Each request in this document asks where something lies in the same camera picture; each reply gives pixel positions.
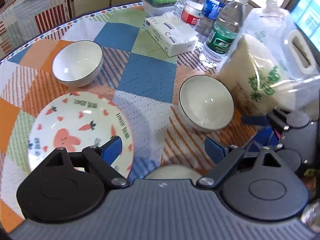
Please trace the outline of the carrot bunny pattern plate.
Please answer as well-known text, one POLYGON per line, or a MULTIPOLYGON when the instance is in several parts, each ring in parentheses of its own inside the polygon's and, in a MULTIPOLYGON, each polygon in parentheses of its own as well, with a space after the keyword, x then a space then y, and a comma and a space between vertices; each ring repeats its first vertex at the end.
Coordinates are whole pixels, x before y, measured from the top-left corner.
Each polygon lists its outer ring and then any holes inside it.
POLYGON ((34 121, 29 134, 28 163, 34 170, 57 147, 80 152, 103 146, 112 137, 122 140, 121 153, 111 166, 128 177, 134 156, 133 135, 115 103, 90 92, 71 92, 50 102, 34 121))

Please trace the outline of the white bowl ribbed outside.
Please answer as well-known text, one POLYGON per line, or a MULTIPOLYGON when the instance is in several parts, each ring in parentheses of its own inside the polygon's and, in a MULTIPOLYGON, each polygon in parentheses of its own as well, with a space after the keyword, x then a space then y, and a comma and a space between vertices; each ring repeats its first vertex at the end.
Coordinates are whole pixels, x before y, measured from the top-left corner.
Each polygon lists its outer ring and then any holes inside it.
POLYGON ((201 131, 218 131, 231 122, 234 101, 229 90, 206 75, 187 78, 178 94, 178 106, 185 120, 201 131))

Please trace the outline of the white plate black rim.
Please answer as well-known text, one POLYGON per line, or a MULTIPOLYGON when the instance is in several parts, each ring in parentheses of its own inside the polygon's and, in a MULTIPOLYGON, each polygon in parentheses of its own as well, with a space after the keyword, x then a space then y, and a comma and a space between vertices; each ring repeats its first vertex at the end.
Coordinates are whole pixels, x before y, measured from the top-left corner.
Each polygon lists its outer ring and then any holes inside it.
POLYGON ((202 175, 196 170, 181 164, 170 164, 156 168, 144 179, 191 179, 196 182, 202 175))

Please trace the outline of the white bowl dark rim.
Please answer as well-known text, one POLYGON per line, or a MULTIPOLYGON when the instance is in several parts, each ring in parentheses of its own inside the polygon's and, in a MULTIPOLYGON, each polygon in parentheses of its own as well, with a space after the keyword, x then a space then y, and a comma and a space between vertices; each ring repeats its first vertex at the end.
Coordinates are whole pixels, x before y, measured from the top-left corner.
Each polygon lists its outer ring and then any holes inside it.
POLYGON ((79 88, 91 83, 103 66, 102 47, 88 40, 73 42, 54 57, 53 76, 67 87, 79 88))

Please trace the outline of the clear bag of rice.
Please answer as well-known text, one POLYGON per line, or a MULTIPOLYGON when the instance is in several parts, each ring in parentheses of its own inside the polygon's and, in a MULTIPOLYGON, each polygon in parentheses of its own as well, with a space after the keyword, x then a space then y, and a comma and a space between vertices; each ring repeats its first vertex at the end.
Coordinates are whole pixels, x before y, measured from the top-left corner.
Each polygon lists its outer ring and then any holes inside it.
POLYGON ((290 13, 266 0, 253 8, 221 63, 218 78, 242 115, 275 107, 316 118, 319 70, 290 13))

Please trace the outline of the green label water bottle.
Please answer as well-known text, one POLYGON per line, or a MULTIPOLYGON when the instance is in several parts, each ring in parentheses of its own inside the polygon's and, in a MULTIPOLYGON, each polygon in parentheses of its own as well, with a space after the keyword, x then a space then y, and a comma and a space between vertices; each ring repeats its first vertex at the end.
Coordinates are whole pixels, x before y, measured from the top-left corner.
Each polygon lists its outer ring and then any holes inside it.
POLYGON ((245 6, 240 0, 233 0, 218 14, 199 55, 200 62, 205 67, 216 68, 229 51, 243 26, 245 6))

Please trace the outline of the colourful patchwork tablecloth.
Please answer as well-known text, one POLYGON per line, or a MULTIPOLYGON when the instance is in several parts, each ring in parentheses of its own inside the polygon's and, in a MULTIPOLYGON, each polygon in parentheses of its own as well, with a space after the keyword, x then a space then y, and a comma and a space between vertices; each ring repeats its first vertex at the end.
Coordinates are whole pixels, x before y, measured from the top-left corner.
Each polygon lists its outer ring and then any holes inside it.
POLYGON ((6 231, 23 221, 16 191, 30 172, 32 124, 43 107, 72 92, 53 77, 52 61, 75 41, 103 48, 102 71, 85 91, 111 100, 125 114, 134 138, 132 179, 170 164, 200 174, 214 167, 204 152, 208 134, 192 128, 178 110, 182 83, 213 71, 200 64, 198 51, 167 57, 142 28, 146 17, 136 4, 106 9, 56 27, 1 59, 1 226, 6 231))

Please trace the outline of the white tissue pack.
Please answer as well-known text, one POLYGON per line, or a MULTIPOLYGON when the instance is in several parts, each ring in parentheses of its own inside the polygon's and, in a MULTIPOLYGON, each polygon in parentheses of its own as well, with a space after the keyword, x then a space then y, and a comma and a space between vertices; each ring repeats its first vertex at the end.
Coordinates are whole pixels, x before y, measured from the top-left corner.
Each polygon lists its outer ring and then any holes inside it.
POLYGON ((197 32, 172 12, 144 20, 143 28, 165 51, 168 57, 191 52, 198 43, 197 32))

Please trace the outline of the red label water bottle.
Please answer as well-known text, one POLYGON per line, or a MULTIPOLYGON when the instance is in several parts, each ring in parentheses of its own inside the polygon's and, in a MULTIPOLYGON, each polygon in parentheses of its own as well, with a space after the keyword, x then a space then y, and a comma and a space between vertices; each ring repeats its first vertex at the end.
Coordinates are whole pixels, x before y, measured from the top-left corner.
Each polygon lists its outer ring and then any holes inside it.
POLYGON ((206 0, 186 0, 182 10, 181 20, 191 26, 195 26, 201 17, 206 0))

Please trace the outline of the blue label water bottle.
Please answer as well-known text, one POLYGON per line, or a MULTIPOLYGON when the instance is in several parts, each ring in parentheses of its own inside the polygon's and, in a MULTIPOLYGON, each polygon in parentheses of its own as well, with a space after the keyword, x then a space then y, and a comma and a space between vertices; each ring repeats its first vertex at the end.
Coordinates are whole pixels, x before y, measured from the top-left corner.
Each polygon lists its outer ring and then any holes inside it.
POLYGON ((220 11, 231 1, 205 0, 200 14, 201 17, 194 28, 201 44, 204 44, 208 38, 220 11))

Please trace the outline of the striped patchwork counter cloth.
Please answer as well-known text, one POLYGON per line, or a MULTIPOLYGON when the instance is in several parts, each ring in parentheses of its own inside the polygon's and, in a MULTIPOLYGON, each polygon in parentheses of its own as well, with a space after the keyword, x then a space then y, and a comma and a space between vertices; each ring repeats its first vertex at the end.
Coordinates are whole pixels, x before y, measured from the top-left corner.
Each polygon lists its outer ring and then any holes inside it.
POLYGON ((68 0, 6 1, 1 7, 1 57, 68 20, 68 0))

